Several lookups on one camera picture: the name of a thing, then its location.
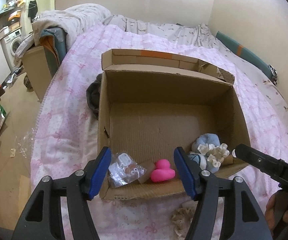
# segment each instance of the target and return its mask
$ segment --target kitchen counter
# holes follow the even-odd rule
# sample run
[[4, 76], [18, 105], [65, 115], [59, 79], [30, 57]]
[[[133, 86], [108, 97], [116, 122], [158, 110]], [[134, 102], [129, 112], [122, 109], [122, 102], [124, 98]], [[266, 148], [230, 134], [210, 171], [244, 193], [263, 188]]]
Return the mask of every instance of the kitchen counter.
[[0, 38], [0, 40], [4, 39], [6, 36], [10, 35], [11, 33], [15, 32], [17, 30], [19, 30], [20, 28], [22, 28], [22, 26], [20, 26], [20, 27], [16, 28], [15, 30], [10, 31], [9, 33], [5, 34], [2, 38]]

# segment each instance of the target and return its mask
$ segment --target orange fabric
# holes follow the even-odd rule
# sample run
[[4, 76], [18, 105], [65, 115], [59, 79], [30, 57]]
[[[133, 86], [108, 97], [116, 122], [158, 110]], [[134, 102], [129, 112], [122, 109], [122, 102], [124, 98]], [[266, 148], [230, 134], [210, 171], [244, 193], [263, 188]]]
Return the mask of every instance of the orange fabric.
[[237, 56], [240, 56], [240, 55], [242, 54], [242, 49], [243, 49], [243, 47], [244, 47], [244, 46], [241, 45], [241, 44], [238, 46], [237, 53], [236, 53]]
[[40, 44], [48, 49], [51, 53], [54, 54], [56, 60], [57, 60], [57, 64], [60, 65], [60, 59], [57, 57], [56, 53], [55, 53], [55, 48], [53, 47], [54, 44], [54, 37], [53, 36], [45, 36], [40, 38]]
[[172, 59], [172, 54], [171, 53], [151, 51], [151, 50], [142, 50], [141, 51], [141, 56]]

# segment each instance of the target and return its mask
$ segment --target hanging clothes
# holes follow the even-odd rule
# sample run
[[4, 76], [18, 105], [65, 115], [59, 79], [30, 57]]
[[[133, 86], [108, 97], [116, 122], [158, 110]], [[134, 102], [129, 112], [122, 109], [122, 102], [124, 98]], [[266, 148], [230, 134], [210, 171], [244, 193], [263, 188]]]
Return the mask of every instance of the hanging clothes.
[[29, 1], [29, 5], [28, 5], [28, 17], [31, 18], [31, 23], [33, 22], [33, 19], [35, 18], [36, 14], [38, 11], [38, 7], [37, 7], [37, 2], [36, 0], [34, 1]]

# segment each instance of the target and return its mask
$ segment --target blue gripper pad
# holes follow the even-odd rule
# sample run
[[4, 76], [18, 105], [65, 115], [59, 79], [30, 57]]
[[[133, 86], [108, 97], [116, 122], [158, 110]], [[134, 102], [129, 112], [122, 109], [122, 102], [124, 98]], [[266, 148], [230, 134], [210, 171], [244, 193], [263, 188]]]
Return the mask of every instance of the blue gripper pad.
[[195, 190], [195, 181], [178, 148], [179, 147], [174, 150], [174, 162], [181, 177], [186, 194], [190, 196], [192, 200], [194, 200], [197, 195]]
[[111, 149], [106, 147], [105, 152], [100, 153], [98, 158], [100, 158], [100, 160], [98, 161], [98, 165], [95, 168], [95, 171], [91, 178], [91, 187], [90, 187], [90, 191], [88, 192], [90, 199], [93, 199], [100, 192], [100, 188], [102, 187], [108, 167], [111, 164], [111, 160], [112, 160]]

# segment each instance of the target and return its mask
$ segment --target pink bedsheet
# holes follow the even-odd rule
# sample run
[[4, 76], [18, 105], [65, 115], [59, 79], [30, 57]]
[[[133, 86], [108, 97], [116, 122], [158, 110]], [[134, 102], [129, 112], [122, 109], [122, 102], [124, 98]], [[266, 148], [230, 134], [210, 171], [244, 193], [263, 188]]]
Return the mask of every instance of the pink bedsheet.
[[[37, 119], [31, 160], [33, 188], [44, 175], [53, 179], [69, 176], [97, 156], [97, 120], [86, 102], [86, 89], [101, 73], [101, 54], [111, 48], [147, 49], [198, 57], [235, 76], [234, 88], [243, 109], [252, 147], [288, 162], [287, 130], [271, 105], [250, 79], [216, 49], [171, 43], [151, 34], [123, 32], [115, 25], [95, 25], [80, 35], [54, 76]], [[248, 166], [243, 177], [262, 210], [277, 182]], [[186, 195], [130, 201], [102, 201], [98, 196], [89, 207], [101, 239], [176, 239], [171, 213], [187, 201]], [[219, 205], [219, 214], [223, 205]], [[72, 239], [66, 200], [62, 201], [64, 231]], [[218, 239], [217, 219], [213, 239]]]

